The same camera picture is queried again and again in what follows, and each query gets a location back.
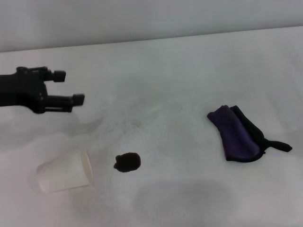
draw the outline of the brown spill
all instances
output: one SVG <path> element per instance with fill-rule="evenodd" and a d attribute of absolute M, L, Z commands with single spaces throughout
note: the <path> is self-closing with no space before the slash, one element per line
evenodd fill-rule
<path fill-rule="evenodd" d="M 122 173 L 127 173 L 136 170 L 141 165 L 140 156 L 137 153 L 126 153 L 116 156 L 114 168 Z"/>

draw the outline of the table surface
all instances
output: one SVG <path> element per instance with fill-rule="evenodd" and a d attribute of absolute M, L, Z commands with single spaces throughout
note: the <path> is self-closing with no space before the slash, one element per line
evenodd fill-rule
<path fill-rule="evenodd" d="M 0 108 L 3 227 L 301 227 L 303 27 L 0 54 L 65 70 L 49 94 L 85 93 L 72 113 Z M 206 115 L 238 105 L 266 138 L 289 143 L 227 162 Z M 41 194 L 36 167 L 87 150 L 94 185 Z M 136 152 L 126 174 L 115 156 Z"/>

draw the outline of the white paper cup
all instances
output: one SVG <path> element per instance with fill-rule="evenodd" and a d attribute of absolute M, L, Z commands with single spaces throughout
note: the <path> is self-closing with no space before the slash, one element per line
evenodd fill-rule
<path fill-rule="evenodd" d="M 89 156 L 85 151 L 58 156 L 37 168 L 37 181 L 45 193 L 93 184 Z"/>

